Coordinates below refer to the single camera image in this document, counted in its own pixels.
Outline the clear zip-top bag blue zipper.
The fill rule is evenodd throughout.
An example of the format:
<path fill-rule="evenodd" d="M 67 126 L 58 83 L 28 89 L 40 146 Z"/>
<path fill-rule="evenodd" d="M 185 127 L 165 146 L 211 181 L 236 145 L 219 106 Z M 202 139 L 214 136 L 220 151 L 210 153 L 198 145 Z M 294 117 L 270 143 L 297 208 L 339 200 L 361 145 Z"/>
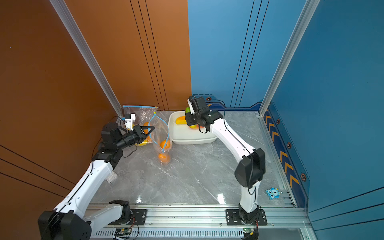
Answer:
<path fill-rule="evenodd" d="M 152 118 L 154 112 L 156 112 L 159 108 L 158 107 L 151 107 L 151 106 L 123 106 L 122 110 L 124 112 L 124 119 L 125 119 L 125 114 L 127 113 L 132 113 L 136 114 L 136 121 L 134 125 L 140 125 L 140 126 L 148 126 L 149 121 Z M 144 140 L 141 144 L 138 144 L 136 146 L 141 147 L 141 146 L 146 146 L 146 145 L 152 145 L 154 148 L 150 135 L 149 137 Z"/>

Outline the spare clear zip-top bag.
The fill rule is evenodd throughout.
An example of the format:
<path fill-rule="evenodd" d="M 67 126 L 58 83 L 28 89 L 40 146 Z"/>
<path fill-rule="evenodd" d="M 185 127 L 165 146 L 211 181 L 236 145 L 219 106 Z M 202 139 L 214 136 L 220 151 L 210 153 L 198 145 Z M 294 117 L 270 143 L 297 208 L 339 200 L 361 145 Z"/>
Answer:
<path fill-rule="evenodd" d="M 165 120 L 163 120 L 157 112 L 154 112 L 152 118 L 149 121 L 149 126 L 155 126 L 155 130 L 150 134 L 151 142 L 154 146 L 155 151 L 157 152 L 157 156 L 160 153 L 167 153 L 170 155 L 170 149 L 161 150 L 160 143 L 164 140 L 171 140 L 170 137 L 170 129 Z"/>

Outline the yellow orange mango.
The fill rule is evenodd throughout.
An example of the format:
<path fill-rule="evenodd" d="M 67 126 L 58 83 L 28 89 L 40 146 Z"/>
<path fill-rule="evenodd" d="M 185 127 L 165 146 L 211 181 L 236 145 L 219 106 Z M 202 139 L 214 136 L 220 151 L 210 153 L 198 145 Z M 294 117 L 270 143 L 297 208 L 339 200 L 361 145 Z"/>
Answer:
<path fill-rule="evenodd" d="M 187 124 L 186 117 L 185 116 L 178 117 L 175 120 L 175 123 L 176 125 L 186 125 Z"/>

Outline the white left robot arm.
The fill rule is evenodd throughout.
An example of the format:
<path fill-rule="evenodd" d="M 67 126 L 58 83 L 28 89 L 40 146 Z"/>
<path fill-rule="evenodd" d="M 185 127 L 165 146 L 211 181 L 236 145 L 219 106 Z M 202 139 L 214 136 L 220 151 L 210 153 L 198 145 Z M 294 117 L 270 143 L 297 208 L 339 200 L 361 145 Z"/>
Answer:
<path fill-rule="evenodd" d="M 89 240 L 110 223 L 133 224 L 133 212 L 128 201 L 112 201 L 90 216 L 86 216 L 86 210 L 103 181 L 123 157 L 124 148 L 137 146 L 154 130 L 154 126 L 135 125 L 127 131 L 118 123 L 106 124 L 101 131 L 102 147 L 92 157 L 85 174 L 54 210 L 40 215 L 41 239 Z"/>

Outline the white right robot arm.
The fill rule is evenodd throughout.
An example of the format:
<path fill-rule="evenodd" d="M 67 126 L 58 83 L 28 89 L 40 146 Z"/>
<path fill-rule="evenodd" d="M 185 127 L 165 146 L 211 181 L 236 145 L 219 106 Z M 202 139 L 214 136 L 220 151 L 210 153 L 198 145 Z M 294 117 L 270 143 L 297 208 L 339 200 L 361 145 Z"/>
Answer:
<path fill-rule="evenodd" d="M 239 216 L 243 224 L 253 225 L 261 216 L 258 195 L 261 181 L 266 173 L 265 152 L 255 149 L 244 141 L 227 123 L 225 115 L 211 110 L 203 97 L 189 96 L 190 111 L 185 113 L 188 126 L 204 127 L 220 139 L 233 154 L 238 165 L 235 178 L 242 187 Z"/>

